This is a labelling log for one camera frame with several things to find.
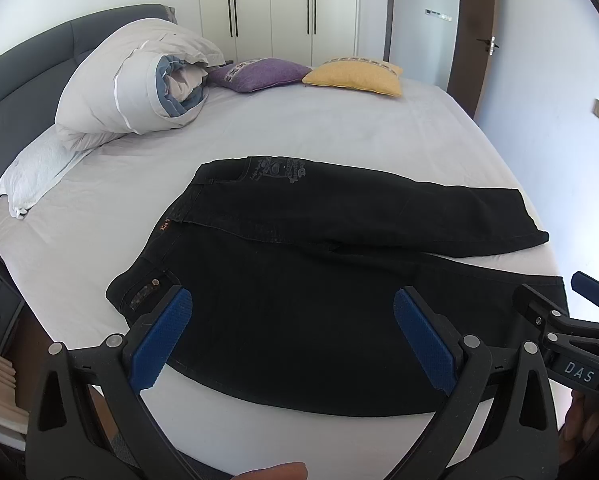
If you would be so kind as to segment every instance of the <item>yellow pillow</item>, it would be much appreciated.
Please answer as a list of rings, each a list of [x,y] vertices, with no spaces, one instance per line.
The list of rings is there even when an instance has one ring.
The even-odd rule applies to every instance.
[[[402,69],[386,61],[365,57],[339,57],[326,61],[302,79],[302,83],[318,86],[355,88],[378,94],[400,96],[399,76]]]

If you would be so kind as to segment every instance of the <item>rolled duvet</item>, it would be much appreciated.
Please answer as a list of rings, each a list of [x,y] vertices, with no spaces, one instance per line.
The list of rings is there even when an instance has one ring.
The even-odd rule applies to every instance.
[[[181,128],[206,99],[206,68],[224,64],[211,41],[157,18],[129,23],[104,40],[66,85],[56,130],[73,151],[126,134]]]

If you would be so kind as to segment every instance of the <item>blue gripper pad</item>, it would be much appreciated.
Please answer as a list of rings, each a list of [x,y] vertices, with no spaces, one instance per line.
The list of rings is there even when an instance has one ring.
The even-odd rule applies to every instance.
[[[129,384],[136,395],[155,384],[192,314],[191,293],[181,288],[133,354]]]
[[[571,288],[580,296],[599,307],[599,282],[579,271],[571,278]]]
[[[450,396],[457,377],[455,359],[449,349],[406,290],[401,289],[395,295],[393,312],[433,388]]]

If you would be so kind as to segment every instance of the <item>purple pillow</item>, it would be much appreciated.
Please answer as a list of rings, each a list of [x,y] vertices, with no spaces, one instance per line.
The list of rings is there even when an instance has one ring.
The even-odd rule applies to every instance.
[[[254,92],[262,88],[301,81],[311,71],[304,65],[265,57],[223,66],[209,73],[208,81],[235,92]]]

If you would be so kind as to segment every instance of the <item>black jeans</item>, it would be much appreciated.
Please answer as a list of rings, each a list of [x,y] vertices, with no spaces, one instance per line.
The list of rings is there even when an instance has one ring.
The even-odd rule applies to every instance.
[[[547,240],[513,189],[295,158],[217,160],[199,168],[107,298],[132,324],[172,283],[190,290],[193,318],[169,364],[228,395],[336,415],[432,412],[443,394],[393,318],[395,292],[413,285],[460,333],[516,348],[535,336],[513,290],[528,283],[566,312],[563,280],[428,253]]]

